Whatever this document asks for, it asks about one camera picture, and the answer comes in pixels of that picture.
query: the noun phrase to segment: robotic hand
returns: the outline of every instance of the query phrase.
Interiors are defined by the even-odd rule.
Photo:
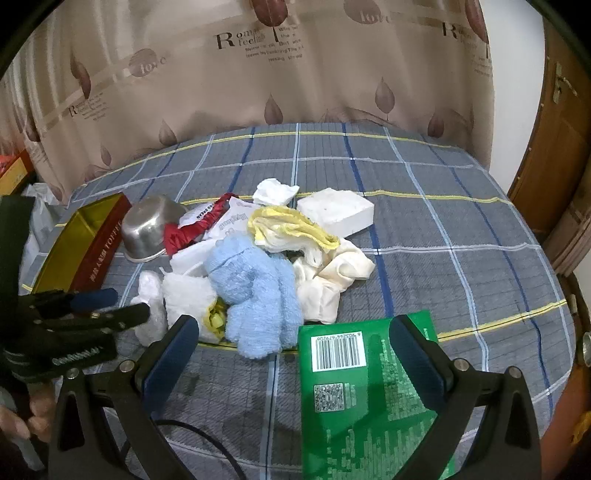
[[[33,203],[27,197],[0,197],[0,361],[25,383],[113,359],[113,333],[150,316],[146,304],[95,313],[116,303],[113,289],[19,296],[18,274]]]

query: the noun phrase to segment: plaid bed sheet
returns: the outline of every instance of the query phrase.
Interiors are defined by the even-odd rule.
[[[350,239],[377,268],[342,294],[338,322],[429,309],[442,348],[476,368],[525,374],[542,434],[569,376],[574,327],[557,279],[529,228],[496,182],[470,155],[437,140],[374,124],[290,124],[195,138],[82,185],[25,276],[30,290],[73,212],[114,192],[132,203],[166,194],[185,205],[225,192],[250,198],[269,177],[300,186],[300,196],[332,187],[375,204],[375,223]],[[166,257],[132,264],[116,254],[105,287],[120,304],[137,294],[142,270],[170,269]],[[132,332],[119,359],[143,348]],[[251,361],[228,348],[200,346],[177,383],[164,417],[218,437],[249,478],[301,478],[298,358]],[[456,451],[461,463],[482,412]],[[110,413],[113,431],[121,428]],[[234,478],[213,446],[190,432],[164,433],[199,478]],[[131,470],[141,475],[135,458]]]

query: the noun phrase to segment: green package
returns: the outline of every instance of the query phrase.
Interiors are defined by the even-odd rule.
[[[437,341],[428,311],[408,317]],[[300,328],[305,479],[391,480],[435,421],[390,347],[391,321]],[[451,460],[441,478],[453,473]]]

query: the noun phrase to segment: red bag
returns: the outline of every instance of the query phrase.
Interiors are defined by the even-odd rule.
[[[207,212],[201,220],[178,227],[176,223],[167,223],[164,226],[164,247],[169,257],[172,257],[176,252],[188,247],[194,241],[198,241],[200,236],[209,230],[220,219],[220,217],[228,210],[228,200],[231,197],[238,197],[234,193],[224,193],[217,201],[214,202],[210,212]]]

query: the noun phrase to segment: leaf pattern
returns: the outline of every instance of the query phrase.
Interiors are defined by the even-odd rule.
[[[99,167],[98,165],[94,165],[93,163],[91,163],[86,167],[86,170],[84,171],[84,183],[88,183],[91,180],[100,177],[102,174],[107,173],[108,171],[108,168]]]
[[[37,127],[35,126],[35,122],[33,122],[33,119],[31,117],[29,117],[27,119],[27,127],[25,128],[25,131],[27,133],[27,137],[31,142],[40,142],[41,141],[41,136],[39,135],[39,131],[37,130]]]
[[[129,72],[134,77],[145,77],[157,63],[156,52],[150,48],[142,48],[129,59]]]
[[[162,120],[162,125],[160,125],[158,140],[160,140],[160,143],[162,143],[162,145],[165,147],[172,147],[178,143],[177,136],[174,134],[173,129],[171,129],[168,126],[168,123],[166,123],[164,120]]]
[[[427,127],[427,135],[433,138],[441,138],[443,136],[443,132],[445,131],[445,123],[443,118],[441,118],[437,112],[433,114],[431,120],[429,121],[429,126]]]
[[[100,146],[100,159],[107,166],[109,166],[111,164],[111,160],[112,160],[111,159],[111,154],[106,149],[106,147],[104,147],[103,145]]]
[[[70,71],[72,76],[78,80],[78,85],[82,89],[82,93],[84,94],[84,98],[88,100],[90,98],[90,75],[88,75],[88,71],[86,70],[85,66],[81,64],[76,57],[74,56],[74,51],[70,51]]]
[[[267,122],[267,125],[283,123],[283,112],[273,99],[273,95],[269,95],[265,105],[265,122]]]
[[[61,191],[61,188],[50,184],[49,189],[51,190],[53,196],[57,199],[57,201],[61,203],[61,201],[64,198],[64,193]]]
[[[255,15],[266,27],[279,27],[287,18],[285,0],[252,0]]]
[[[379,22],[382,12],[374,0],[345,0],[343,9],[351,20],[363,25]]]
[[[384,77],[375,89],[375,104],[386,115],[394,108],[394,93],[384,81]]]
[[[473,32],[488,45],[488,32],[479,0],[466,0],[466,18]]]

